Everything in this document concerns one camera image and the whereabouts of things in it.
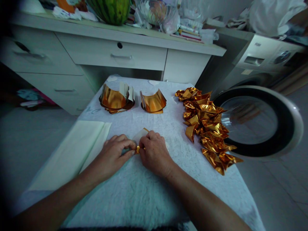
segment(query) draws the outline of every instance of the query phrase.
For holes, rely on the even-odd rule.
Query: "washing machine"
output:
[[[203,92],[213,91],[213,98],[234,86],[270,88],[307,61],[304,46],[229,28],[217,32],[216,44],[227,51],[210,60],[196,84]]]
[[[251,32],[218,29],[218,45],[227,49],[214,57],[196,84],[223,107],[225,139],[243,159],[269,160],[289,153],[300,142],[304,124],[297,106],[269,89],[307,60],[303,46]]]

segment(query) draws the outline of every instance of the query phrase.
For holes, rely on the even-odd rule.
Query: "hand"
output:
[[[139,146],[142,164],[154,174],[167,178],[176,164],[169,155],[164,137],[150,131],[141,137]]]
[[[121,156],[122,150],[131,148]],[[103,149],[92,163],[82,172],[94,184],[99,184],[113,176],[135,154],[136,144],[126,135],[113,136],[106,140]]]

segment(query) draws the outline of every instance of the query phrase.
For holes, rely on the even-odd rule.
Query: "stack of white paper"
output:
[[[77,121],[29,190],[56,190],[83,171],[102,150],[111,123]]]

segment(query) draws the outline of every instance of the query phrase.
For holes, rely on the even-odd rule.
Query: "desk drawer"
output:
[[[76,64],[165,69],[167,49],[100,38],[56,33]]]
[[[14,38],[5,37],[1,62],[15,72],[82,75],[54,32],[12,25]],[[22,43],[30,54],[19,48]]]
[[[57,105],[74,116],[80,115],[90,102],[91,100],[55,100]]]
[[[94,92],[85,76],[17,73],[52,100],[92,99]]]

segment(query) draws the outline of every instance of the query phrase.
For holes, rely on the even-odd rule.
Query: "stack of gold foil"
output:
[[[114,91],[104,84],[99,102],[110,114],[127,111],[135,105],[134,88],[121,82],[120,91]]]
[[[140,91],[140,97],[141,107],[143,110],[153,114],[163,113],[163,108],[166,106],[167,100],[159,89],[154,95],[151,96],[145,96]]]
[[[216,171],[225,175],[225,171],[231,165],[243,162],[242,159],[226,154],[227,151],[236,149],[233,145],[225,144],[224,139],[229,131],[221,123],[221,113],[225,110],[217,107],[210,101],[211,92],[202,95],[196,88],[178,90],[175,94],[183,102],[186,111],[184,112],[184,124],[186,136],[194,143],[194,135],[201,137],[203,155],[211,163]]]

